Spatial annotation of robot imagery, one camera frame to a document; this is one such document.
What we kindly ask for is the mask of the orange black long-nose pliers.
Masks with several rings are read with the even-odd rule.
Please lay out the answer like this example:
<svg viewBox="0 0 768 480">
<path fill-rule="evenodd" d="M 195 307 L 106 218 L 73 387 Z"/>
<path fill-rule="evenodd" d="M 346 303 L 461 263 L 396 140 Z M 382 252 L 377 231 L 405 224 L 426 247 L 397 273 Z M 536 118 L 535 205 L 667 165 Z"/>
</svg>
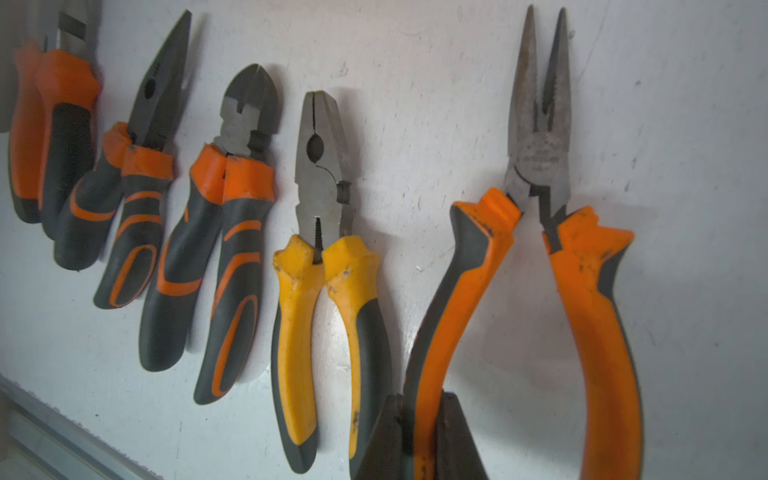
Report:
<svg viewBox="0 0 768 480">
<path fill-rule="evenodd" d="M 139 358 L 150 372 L 181 358 L 212 252 L 220 250 L 209 331 L 193 399 L 211 404 L 235 384 L 257 330 L 264 225 L 276 200 L 267 150 L 280 120 L 277 87 L 258 64 L 222 99 L 221 128 L 189 169 L 182 217 L 164 242 L 143 306 Z"/>
</svg>

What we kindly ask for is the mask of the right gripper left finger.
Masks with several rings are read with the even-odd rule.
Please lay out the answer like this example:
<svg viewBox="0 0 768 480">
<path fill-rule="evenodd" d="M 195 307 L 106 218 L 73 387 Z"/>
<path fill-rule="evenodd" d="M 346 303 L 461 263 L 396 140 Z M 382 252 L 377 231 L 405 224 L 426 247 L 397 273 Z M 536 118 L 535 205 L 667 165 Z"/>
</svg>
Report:
<svg viewBox="0 0 768 480">
<path fill-rule="evenodd" d="M 402 394 L 389 395 L 354 479 L 413 479 L 413 418 Z"/>
</svg>

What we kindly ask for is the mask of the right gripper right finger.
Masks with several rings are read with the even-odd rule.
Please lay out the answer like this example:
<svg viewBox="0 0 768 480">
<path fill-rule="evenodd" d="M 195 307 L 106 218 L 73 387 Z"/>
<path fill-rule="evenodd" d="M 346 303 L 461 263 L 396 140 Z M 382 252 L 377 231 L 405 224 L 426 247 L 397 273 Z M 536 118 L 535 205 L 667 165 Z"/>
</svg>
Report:
<svg viewBox="0 0 768 480">
<path fill-rule="evenodd" d="M 487 480 L 458 396 L 443 391 L 436 423 L 436 469 L 439 480 Z"/>
</svg>

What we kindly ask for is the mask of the orange black combination pliers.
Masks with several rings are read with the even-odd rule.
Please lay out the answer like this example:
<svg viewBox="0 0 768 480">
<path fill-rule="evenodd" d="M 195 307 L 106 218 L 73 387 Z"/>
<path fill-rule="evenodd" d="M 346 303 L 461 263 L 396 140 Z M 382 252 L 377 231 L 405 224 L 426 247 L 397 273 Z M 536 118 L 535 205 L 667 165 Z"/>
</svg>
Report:
<svg viewBox="0 0 768 480">
<path fill-rule="evenodd" d="M 94 165 L 101 91 L 91 64 L 89 1 L 39 1 L 36 30 L 11 52 L 19 81 L 8 147 L 11 198 L 20 220 L 57 235 L 75 184 Z"/>
</svg>

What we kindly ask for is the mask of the orange grey pliers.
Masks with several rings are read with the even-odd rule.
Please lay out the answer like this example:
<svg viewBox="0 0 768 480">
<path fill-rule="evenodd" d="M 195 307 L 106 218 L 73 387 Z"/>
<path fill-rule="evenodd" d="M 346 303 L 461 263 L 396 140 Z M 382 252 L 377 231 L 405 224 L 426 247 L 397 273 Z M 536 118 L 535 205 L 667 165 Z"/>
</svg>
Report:
<svg viewBox="0 0 768 480">
<path fill-rule="evenodd" d="M 643 457 L 641 397 L 613 296 L 629 230 L 600 224 L 591 207 L 570 211 L 572 98 L 568 18 L 557 19 L 544 80 L 537 77 L 535 13 L 525 17 L 511 97 L 508 166 L 501 188 L 456 202 L 455 251 L 416 335 L 405 373 L 404 475 L 437 472 L 438 405 L 454 351 L 513 244 L 531 199 L 579 354 L 587 404 L 580 475 L 637 479 Z"/>
</svg>

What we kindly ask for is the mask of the yellow black pliers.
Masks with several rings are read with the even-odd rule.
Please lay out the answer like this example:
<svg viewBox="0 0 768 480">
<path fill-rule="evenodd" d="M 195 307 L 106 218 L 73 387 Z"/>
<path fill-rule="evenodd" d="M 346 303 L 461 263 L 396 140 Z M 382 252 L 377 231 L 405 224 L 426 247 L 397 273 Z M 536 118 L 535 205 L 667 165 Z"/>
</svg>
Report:
<svg viewBox="0 0 768 480">
<path fill-rule="evenodd" d="M 303 101 L 294 180 L 299 231 L 273 257 L 279 304 L 271 383 L 283 451 L 291 469 L 312 467 L 319 433 L 312 370 L 312 322 L 320 292 L 335 303 L 349 346 L 349 472 L 357 475 L 391 393 L 392 359 L 379 304 L 379 256 L 353 234 L 349 150 L 336 100 L 310 91 Z"/>
</svg>

